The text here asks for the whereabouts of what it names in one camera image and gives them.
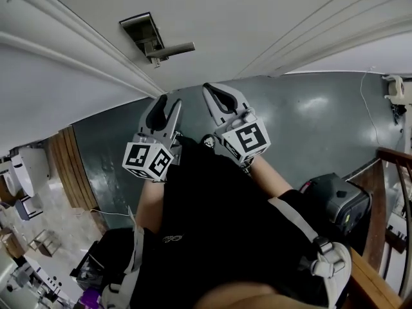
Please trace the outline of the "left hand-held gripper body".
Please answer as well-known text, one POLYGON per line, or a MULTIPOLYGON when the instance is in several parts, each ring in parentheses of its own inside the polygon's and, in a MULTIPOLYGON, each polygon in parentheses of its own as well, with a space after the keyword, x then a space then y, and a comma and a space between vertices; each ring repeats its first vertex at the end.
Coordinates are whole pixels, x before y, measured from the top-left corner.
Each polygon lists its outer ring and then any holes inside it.
POLYGON ((126 145, 122 167, 138 178, 165 182, 169 167, 180 164, 182 145, 177 139, 179 135, 179 127, 159 131, 141 127, 126 145))

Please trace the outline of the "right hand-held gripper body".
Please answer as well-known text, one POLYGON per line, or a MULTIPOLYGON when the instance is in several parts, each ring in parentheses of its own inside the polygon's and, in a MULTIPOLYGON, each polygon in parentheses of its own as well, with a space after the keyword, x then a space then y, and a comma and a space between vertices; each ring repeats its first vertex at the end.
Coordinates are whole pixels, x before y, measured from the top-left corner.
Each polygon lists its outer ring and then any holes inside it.
POLYGON ((230 118, 215 130, 215 135, 240 165, 263 154, 271 145, 263 119, 253 108, 230 118))

